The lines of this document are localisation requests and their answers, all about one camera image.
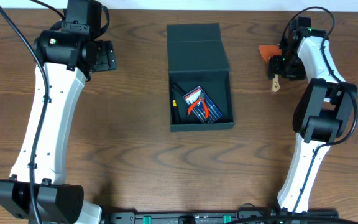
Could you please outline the blue drill bit case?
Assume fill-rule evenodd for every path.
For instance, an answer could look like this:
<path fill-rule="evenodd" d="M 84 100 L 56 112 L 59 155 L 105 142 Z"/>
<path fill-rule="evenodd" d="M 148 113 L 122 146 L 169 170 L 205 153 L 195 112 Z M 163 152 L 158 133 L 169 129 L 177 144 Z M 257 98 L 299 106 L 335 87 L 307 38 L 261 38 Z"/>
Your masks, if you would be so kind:
<path fill-rule="evenodd" d="M 188 105 L 186 116 L 195 117 L 203 124 L 212 124 L 222 118 L 223 114 L 214 104 L 206 91 L 200 86 L 191 90 L 183 96 L 185 103 Z"/>

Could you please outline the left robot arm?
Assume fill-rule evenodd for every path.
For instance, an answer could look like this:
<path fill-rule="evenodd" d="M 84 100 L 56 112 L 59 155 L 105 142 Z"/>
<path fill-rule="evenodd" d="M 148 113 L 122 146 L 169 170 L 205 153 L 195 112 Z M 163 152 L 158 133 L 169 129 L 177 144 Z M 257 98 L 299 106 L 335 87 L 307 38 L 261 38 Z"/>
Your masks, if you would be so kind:
<path fill-rule="evenodd" d="M 108 222 L 104 210 L 66 182 L 67 144 L 79 96 L 96 72 L 117 67 L 113 44 L 101 36 L 109 12 L 98 1 L 69 0 L 60 20 L 27 43 L 35 91 L 24 142 L 9 178 L 0 179 L 0 206 L 29 223 Z"/>

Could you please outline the black yellow screwdriver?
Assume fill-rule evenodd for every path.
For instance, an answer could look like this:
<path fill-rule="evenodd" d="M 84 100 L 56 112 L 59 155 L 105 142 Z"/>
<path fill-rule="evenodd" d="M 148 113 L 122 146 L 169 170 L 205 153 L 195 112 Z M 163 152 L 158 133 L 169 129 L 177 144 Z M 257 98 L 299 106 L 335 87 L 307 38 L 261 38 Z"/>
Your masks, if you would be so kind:
<path fill-rule="evenodd" d="M 182 87 L 180 87 L 177 83 L 172 85 L 172 108 L 173 108 L 173 120 L 175 124 L 180 124 L 180 114 L 179 109 L 177 105 L 177 101 L 175 99 L 175 93 L 179 93 L 181 96 L 184 96 L 186 92 Z"/>

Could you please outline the black gift box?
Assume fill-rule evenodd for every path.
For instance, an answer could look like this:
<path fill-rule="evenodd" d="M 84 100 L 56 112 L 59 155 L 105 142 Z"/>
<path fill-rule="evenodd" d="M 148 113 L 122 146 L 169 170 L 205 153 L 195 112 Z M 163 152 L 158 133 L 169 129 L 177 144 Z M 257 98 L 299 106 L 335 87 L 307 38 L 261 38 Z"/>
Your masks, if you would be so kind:
<path fill-rule="evenodd" d="M 221 40 L 219 24 L 176 24 L 167 26 L 170 130 L 207 131 L 234 127 L 229 61 Z M 212 124 L 201 123 L 195 115 L 186 116 L 188 105 L 175 93 L 180 124 L 173 120 L 172 85 L 186 93 L 200 86 L 223 114 Z"/>

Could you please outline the orange scraper wooden handle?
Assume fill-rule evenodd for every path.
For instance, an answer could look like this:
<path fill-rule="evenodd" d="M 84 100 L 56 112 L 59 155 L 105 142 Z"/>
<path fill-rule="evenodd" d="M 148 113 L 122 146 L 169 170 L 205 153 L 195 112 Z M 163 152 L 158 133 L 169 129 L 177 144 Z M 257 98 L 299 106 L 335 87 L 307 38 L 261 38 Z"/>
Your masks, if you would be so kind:
<path fill-rule="evenodd" d="M 282 54 L 282 50 L 277 45 L 259 45 L 260 54 L 268 65 L 268 78 L 272 81 L 271 90 L 277 92 L 280 89 L 278 75 L 274 72 L 273 67 L 270 66 L 270 59 L 274 56 Z"/>

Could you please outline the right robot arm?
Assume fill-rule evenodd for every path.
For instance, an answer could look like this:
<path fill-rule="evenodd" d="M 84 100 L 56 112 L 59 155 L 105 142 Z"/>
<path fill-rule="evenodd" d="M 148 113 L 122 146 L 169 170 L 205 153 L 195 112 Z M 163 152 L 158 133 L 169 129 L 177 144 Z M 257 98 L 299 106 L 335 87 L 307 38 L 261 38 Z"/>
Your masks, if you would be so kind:
<path fill-rule="evenodd" d="M 278 193 L 280 208 L 306 213 L 316 175 L 330 147 L 339 144 L 351 114 L 356 113 L 357 87 L 343 79 L 329 51 L 328 32 L 314 29 L 309 17 L 288 23 L 279 48 L 268 59 L 268 78 L 307 79 L 308 86 L 293 114 L 296 144 L 290 169 Z"/>

